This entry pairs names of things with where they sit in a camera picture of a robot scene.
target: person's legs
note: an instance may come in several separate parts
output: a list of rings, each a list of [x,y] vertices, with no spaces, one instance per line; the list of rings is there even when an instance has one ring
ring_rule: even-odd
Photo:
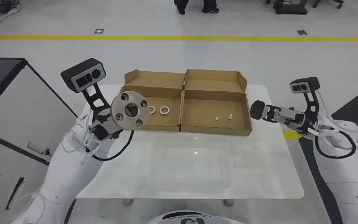
[[[174,4],[181,10],[184,10],[186,8],[188,2],[189,0],[174,0]]]
[[[204,0],[204,6],[203,9],[215,9],[217,7],[216,0]]]

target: metal disc with holes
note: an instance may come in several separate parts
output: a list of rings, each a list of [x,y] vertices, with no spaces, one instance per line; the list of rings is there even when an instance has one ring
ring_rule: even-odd
[[[125,91],[113,100],[111,114],[124,130],[137,130],[149,119],[149,104],[141,94]]]

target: yellow floor line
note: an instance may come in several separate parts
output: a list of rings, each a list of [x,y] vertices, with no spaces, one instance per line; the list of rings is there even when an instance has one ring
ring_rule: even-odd
[[[126,41],[269,41],[269,42],[358,42],[358,37],[339,36],[51,36],[0,35],[0,40],[126,40]]]
[[[295,130],[283,130],[286,140],[299,140],[300,136]]]

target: white washer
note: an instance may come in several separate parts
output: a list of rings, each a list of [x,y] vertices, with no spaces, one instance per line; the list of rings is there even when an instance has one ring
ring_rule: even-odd
[[[156,107],[155,106],[149,106],[149,115],[153,115],[156,113]]]
[[[169,109],[169,107],[167,107],[167,106],[162,106],[161,108],[160,108],[160,110],[159,110],[159,112],[162,114],[162,115],[167,115],[167,114],[169,114],[169,111],[170,111],[170,109]]]

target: open cardboard box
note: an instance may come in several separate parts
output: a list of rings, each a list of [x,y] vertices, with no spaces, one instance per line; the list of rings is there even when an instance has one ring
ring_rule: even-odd
[[[134,70],[125,74],[125,85],[120,92],[138,92],[146,98],[149,105],[156,108],[156,113],[149,116],[142,129],[180,131],[184,78],[184,73]],[[162,106],[169,107],[168,115],[160,114],[159,109]]]
[[[248,136],[252,123],[246,86],[247,81],[240,72],[188,69],[181,130]]]

